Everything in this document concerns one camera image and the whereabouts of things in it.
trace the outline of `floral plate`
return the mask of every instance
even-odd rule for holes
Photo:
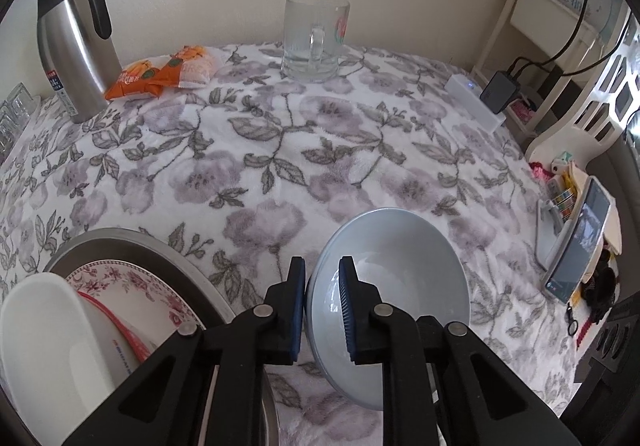
[[[186,302],[146,269],[121,260],[98,260],[79,267],[66,281],[101,302],[160,346],[185,321],[204,325]]]

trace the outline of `silver rivet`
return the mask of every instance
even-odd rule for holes
[[[198,330],[198,324],[195,321],[185,321],[178,327],[180,336],[193,336]]]
[[[454,336],[464,336],[466,334],[466,325],[459,321],[454,321],[449,324],[449,332]]]
[[[273,307],[266,303],[256,305],[254,307],[254,314],[258,318],[266,318],[267,316],[271,316],[273,314]]]
[[[378,316],[391,316],[393,314],[394,308],[391,307],[388,303],[379,303],[373,308],[373,312],[375,312]]]

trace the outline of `snack bag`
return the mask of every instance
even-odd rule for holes
[[[171,56],[151,82],[165,87],[199,89],[205,87],[222,67],[218,51],[202,45],[185,45]]]
[[[104,98],[143,100],[158,97],[162,93],[162,86],[153,83],[152,78],[169,60],[169,56],[158,56],[132,63],[120,73],[117,81],[104,93]]]

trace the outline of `white power strip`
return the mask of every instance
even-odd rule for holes
[[[504,123],[503,113],[494,114],[480,99],[480,85],[463,74],[454,74],[445,85],[445,90],[456,98],[476,121],[489,133]]]

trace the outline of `stainless steel tray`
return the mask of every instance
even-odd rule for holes
[[[143,233],[121,228],[92,230],[60,246],[45,271],[66,277],[95,260],[131,262],[168,283],[198,315],[205,327],[228,323],[234,312],[204,275],[175,249]],[[262,442],[277,446],[278,414],[266,374],[262,384]]]

